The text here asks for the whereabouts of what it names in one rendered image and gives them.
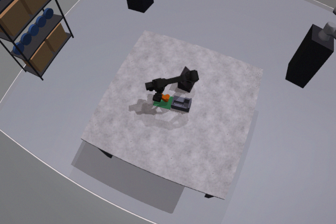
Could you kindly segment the orange l-shaped part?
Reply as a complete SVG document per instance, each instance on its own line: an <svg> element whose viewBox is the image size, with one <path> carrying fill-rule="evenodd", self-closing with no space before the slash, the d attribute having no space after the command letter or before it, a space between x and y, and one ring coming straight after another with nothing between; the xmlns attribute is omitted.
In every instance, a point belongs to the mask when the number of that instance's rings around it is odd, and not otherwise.
<svg viewBox="0 0 336 224"><path fill-rule="evenodd" d="M162 99L164 102L168 102L169 97L170 97L170 95L166 94L166 95L162 95L162 98L161 98L161 99Z"/></svg>

